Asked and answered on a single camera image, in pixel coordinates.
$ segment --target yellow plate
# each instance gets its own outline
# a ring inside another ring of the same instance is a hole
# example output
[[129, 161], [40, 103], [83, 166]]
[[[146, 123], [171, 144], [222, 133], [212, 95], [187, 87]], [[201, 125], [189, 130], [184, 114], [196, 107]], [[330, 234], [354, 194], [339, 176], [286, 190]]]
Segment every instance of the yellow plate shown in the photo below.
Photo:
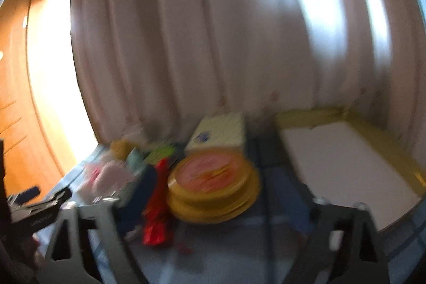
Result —
[[218, 223], [248, 209], [259, 195], [259, 186], [257, 171], [240, 152], [206, 150], [173, 170], [168, 204], [179, 219]]

